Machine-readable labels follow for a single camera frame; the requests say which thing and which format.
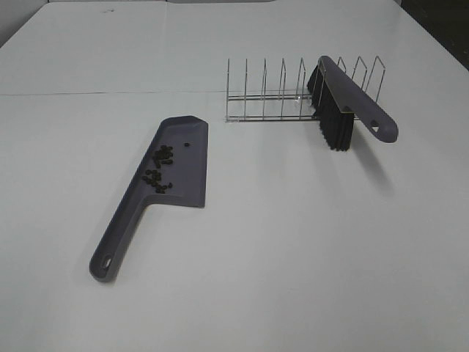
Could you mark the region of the grey hand brush black bristles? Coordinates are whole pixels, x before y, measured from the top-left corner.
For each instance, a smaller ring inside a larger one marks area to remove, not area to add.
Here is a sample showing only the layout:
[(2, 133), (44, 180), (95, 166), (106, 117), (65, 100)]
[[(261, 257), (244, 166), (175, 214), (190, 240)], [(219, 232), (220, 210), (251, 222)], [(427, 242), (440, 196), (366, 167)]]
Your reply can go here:
[(307, 89), (314, 108), (313, 117), (330, 149), (350, 148), (355, 119), (359, 119), (381, 142), (394, 143), (396, 122), (372, 100), (329, 56), (318, 59)]

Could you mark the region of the grey plastic dustpan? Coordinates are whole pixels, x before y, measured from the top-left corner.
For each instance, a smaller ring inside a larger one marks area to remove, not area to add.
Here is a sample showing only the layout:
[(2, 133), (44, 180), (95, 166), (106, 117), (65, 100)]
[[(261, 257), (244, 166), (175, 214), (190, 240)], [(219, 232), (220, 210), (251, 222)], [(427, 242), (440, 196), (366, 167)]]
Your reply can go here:
[(148, 206), (204, 207), (208, 132), (208, 123), (191, 115), (160, 123), (89, 262), (94, 279), (115, 280)]

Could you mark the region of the pile of coffee beans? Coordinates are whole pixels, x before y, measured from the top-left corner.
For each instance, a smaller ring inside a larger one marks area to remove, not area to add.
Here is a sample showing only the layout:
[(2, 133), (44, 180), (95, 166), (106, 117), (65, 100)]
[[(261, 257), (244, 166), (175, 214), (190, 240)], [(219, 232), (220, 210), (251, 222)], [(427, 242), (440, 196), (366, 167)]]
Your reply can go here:
[(144, 170), (141, 180), (151, 186), (156, 194), (178, 194), (184, 193), (182, 181), (175, 183), (174, 167), (175, 147), (162, 144), (155, 150), (150, 158), (150, 166)]

